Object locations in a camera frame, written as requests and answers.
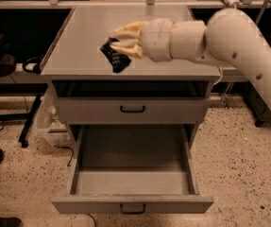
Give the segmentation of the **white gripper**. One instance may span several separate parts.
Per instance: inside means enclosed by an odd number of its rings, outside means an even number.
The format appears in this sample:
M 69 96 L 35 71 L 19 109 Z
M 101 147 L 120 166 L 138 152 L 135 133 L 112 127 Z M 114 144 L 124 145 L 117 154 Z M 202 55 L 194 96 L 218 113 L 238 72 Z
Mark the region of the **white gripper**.
M 170 61 L 172 60 L 170 54 L 172 25 L 171 19 L 156 18 L 149 22 L 136 21 L 120 26 L 113 31 L 112 37 L 132 39 L 112 42 L 110 47 L 114 51 L 132 58 L 141 59 L 144 53 L 154 62 Z

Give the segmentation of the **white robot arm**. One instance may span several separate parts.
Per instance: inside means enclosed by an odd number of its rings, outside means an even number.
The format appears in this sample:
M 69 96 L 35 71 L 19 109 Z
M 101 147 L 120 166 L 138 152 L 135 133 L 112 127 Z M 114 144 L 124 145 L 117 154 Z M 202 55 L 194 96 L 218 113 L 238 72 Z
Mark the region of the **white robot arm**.
M 229 64 L 251 82 L 271 111 L 271 47 L 239 9 L 221 9 L 207 23 L 170 18 L 132 22 L 116 28 L 112 37 L 114 51 L 137 59 Z

